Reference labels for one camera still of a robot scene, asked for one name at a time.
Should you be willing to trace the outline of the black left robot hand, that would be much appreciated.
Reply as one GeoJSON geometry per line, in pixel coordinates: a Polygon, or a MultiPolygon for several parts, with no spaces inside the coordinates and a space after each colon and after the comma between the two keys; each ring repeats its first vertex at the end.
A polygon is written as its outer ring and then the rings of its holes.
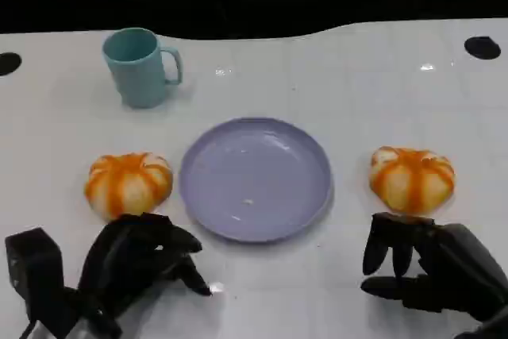
{"type": "Polygon", "coordinates": [[[78,289],[115,318],[159,282],[180,280],[208,297],[212,291],[191,258],[200,251],[201,242],[168,217],[126,214],[108,223],[95,239],[78,289]]]}

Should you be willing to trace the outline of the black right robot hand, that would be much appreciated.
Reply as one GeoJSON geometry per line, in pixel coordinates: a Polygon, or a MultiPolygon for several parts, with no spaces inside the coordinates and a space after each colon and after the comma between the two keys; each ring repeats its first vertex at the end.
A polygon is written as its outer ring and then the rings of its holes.
{"type": "Polygon", "coordinates": [[[373,214],[362,291],[404,307],[455,310],[486,322],[507,306],[507,277],[464,225],[373,214]]]}

